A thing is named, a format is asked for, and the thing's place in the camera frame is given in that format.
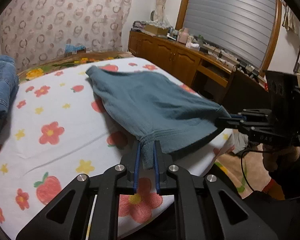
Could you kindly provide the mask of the person's right hand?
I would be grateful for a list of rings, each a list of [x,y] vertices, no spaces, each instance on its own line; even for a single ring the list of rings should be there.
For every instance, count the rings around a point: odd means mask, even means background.
[[[279,149],[263,144],[262,150],[263,165],[268,172],[274,172],[280,166],[293,163],[300,157],[300,146]]]

